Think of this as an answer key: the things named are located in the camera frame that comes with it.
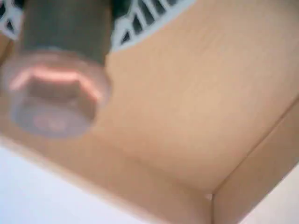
wooden edge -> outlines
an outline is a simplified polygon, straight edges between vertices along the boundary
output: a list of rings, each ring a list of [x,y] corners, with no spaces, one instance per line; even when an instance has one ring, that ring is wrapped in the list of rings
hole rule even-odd
[[[17,129],[5,127],[3,120],[0,124],[2,133],[5,131],[11,136],[13,132],[14,136],[20,136]],[[0,143],[8,150],[145,220],[174,224],[210,223],[211,201],[203,194],[122,155],[92,135],[84,138],[82,144],[50,144],[28,136],[21,141],[28,147],[16,142],[18,140],[0,138]]]
[[[215,192],[214,224],[239,223],[298,162],[297,100],[272,132]]]

light wood panel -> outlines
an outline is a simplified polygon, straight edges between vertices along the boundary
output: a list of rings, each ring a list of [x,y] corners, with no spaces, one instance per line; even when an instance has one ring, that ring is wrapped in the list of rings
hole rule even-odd
[[[114,98],[94,133],[213,191],[298,95],[298,27],[295,1],[198,0],[109,56]]]
[[[238,224],[299,162],[299,100],[214,196],[214,223]]]

dark cylinder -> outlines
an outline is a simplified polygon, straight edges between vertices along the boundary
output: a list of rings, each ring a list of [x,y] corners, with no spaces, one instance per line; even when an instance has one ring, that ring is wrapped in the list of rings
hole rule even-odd
[[[83,134],[110,96],[109,0],[27,0],[17,52],[3,68],[12,120],[45,137]]]

white fan grille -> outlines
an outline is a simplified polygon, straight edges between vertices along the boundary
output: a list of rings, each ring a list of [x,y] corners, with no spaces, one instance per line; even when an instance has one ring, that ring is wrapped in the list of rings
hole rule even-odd
[[[186,10],[195,0],[132,0],[128,13],[115,21],[112,51],[138,43]],[[23,11],[17,0],[0,0],[0,30],[16,40]]]

white wall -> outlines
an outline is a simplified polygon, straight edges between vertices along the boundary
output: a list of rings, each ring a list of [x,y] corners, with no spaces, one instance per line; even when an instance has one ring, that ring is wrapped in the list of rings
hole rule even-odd
[[[0,147],[0,224],[142,224]]]
[[[241,224],[299,224],[299,165]]]

